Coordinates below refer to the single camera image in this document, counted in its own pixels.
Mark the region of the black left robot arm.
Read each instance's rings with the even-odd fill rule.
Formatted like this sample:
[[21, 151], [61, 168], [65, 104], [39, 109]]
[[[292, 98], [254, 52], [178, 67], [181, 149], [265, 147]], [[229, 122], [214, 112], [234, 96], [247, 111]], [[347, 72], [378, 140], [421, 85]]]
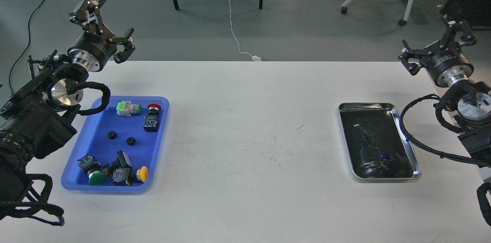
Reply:
[[38, 61], [37, 76], [14, 93], [1, 108], [5, 123], [0, 133], [1, 218], [31, 218], [63, 226], [64, 210], [49, 204], [53, 187], [47, 174], [28, 174], [27, 164], [63, 147], [75, 134], [76, 115], [102, 112], [110, 89], [88, 82], [90, 72], [103, 70], [109, 58], [125, 62], [135, 50], [133, 28], [117, 37], [103, 24], [100, 8], [106, 0], [84, 0], [69, 15], [82, 28], [66, 54], [57, 51]]

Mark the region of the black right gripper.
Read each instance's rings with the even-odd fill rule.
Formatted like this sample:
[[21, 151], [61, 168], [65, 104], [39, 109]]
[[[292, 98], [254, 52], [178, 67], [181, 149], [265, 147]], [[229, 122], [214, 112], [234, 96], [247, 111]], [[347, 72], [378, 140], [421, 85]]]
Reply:
[[442, 39], [424, 49], [411, 49], [407, 41], [402, 40], [404, 48], [398, 56], [398, 60], [412, 76], [424, 68], [435, 85], [442, 88], [470, 78], [474, 67], [460, 49], [477, 44], [465, 20], [449, 21], [446, 26]]

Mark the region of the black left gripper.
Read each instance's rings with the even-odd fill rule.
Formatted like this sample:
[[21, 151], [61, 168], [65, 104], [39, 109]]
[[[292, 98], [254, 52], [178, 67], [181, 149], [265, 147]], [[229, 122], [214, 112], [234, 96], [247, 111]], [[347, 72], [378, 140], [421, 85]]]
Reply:
[[[121, 64], [135, 51], [131, 38], [134, 28], [128, 29], [123, 37], [112, 37], [112, 34], [106, 33], [107, 27], [100, 15], [100, 8], [106, 1], [84, 0], [69, 14], [69, 21], [82, 27], [84, 32], [68, 49], [67, 55], [73, 63], [82, 65], [88, 72], [100, 72], [111, 56], [117, 64]], [[118, 44], [124, 47], [123, 51], [115, 52]]]

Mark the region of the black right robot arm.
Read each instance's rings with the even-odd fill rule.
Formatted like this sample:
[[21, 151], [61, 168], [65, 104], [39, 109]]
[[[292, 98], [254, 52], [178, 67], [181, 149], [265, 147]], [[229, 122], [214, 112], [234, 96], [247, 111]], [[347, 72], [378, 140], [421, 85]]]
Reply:
[[[400, 129], [407, 141], [417, 147], [460, 163], [470, 163], [483, 168], [491, 166], [490, 87], [485, 82], [470, 79], [474, 67], [462, 52], [463, 47], [477, 43], [465, 20], [447, 23], [440, 40], [423, 49], [412, 49], [403, 40], [402, 54], [398, 60], [415, 76], [425, 69], [437, 87], [447, 88], [443, 96], [429, 94], [410, 102], [400, 114]], [[446, 153], [428, 147], [411, 135], [403, 122], [409, 108], [423, 100], [436, 100], [435, 117], [441, 126], [458, 135], [469, 157]]]

